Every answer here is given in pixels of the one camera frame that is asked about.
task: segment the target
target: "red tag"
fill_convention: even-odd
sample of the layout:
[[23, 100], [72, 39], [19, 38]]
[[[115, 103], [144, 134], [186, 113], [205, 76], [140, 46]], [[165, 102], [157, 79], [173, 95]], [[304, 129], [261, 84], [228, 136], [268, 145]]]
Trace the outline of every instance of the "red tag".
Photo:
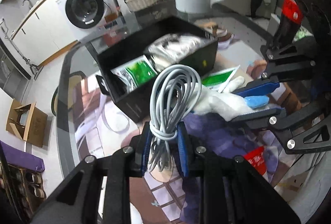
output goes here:
[[260, 175], [264, 175], [267, 171], [267, 167], [264, 163], [263, 151], [264, 147], [260, 146], [244, 156], [244, 158], [259, 172]]
[[282, 13], [296, 24], [301, 24], [303, 14], [294, 0], [284, 0]]

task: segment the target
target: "purple cloth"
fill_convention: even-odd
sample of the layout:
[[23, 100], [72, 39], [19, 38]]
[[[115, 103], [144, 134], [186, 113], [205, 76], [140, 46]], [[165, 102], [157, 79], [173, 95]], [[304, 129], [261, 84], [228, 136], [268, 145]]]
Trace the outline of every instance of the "purple cloth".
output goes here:
[[[233, 158], [234, 156], [245, 156], [247, 153], [259, 147], [255, 141], [251, 141], [242, 130], [230, 127], [228, 123], [218, 114], [209, 113], [204, 116], [188, 114], [184, 119], [185, 127], [189, 135], [198, 137], [202, 144], [214, 151], [218, 156]], [[264, 160], [267, 170], [274, 173], [278, 158], [264, 151]], [[198, 223], [198, 212], [200, 205], [199, 179], [183, 177], [182, 184], [185, 192], [185, 204], [180, 214], [180, 220], [188, 224]]]
[[44, 161], [41, 158], [13, 148], [2, 141], [0, 142], [8, 163], [34, 172], [43, 172], [45, 170]]

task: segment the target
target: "coiled cable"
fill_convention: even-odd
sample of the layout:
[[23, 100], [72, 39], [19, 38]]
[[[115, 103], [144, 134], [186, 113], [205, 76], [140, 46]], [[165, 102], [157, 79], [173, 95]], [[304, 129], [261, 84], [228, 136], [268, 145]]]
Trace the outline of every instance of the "coiled cable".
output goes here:
[[[192, 94], [198, 85], [193, 102]], [[148, 171], [159, 171], [172, 168], [171, 154], [168, 141], [176, 139], [177, 124], [193, 109], [201, 95], [201, 78], [191, 67], [172, 65], [163, 70], [156, 78], [150, 100], [150, 130], [153, 134], [151, 143], [151, 159]], [[173, 103], [173, 93], [177, 91], [177, 101]]]

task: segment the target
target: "shoe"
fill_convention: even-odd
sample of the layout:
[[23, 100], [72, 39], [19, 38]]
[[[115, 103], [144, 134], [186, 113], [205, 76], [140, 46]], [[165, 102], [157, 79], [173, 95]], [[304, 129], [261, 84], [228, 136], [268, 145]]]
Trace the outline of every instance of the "shoe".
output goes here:
[[25, 178], [28, 183], [41, 184], [41, 174], [32, 174], [30, 172], [25, 173]]
[[3, 181], [2, 178], [0, 178], [0, 186], [2, 189], [5, 189], [5, 182]]
[[35, 195], [36, 197], [42, 198], [42, 199], [45, 198], [45, 196], [46, 196], [45, 192], [42, 189], [38, 188], [38, 186], [29, 184], [28, 188], [29, 188], [30, 192], [33, 195]]
[[19, 193], [21, 193], [23, 196], [26, 196], [24, 186], [22, 184], [20, 184], [18, 186], [18, 188], [19, 188]]
[[22, 174], [21, 174], [20, 171], [17, 171], [15, 173], [15, 179], [17, 179], [18, 181], [20, 181], [21, 183], [23, 183], [23, 176], [22, 176]]
[[29, 203], [28, 203], [28, 201], [26, 200], [26, 198], [22, 198], [22, 205], [23, 205], [25, 208], [27, 208], [27, 209], [30, 208]]

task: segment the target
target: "cardboard box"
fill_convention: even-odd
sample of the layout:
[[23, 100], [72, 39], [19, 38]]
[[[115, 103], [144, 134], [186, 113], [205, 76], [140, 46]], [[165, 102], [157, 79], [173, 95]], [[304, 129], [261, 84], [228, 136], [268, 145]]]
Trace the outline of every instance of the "cardboard box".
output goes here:
[[39, 110], [35, 102], [22, 105], [13, 99], [6, 131], [30, 144], [42, 147], [46, 122], [47, 114]]

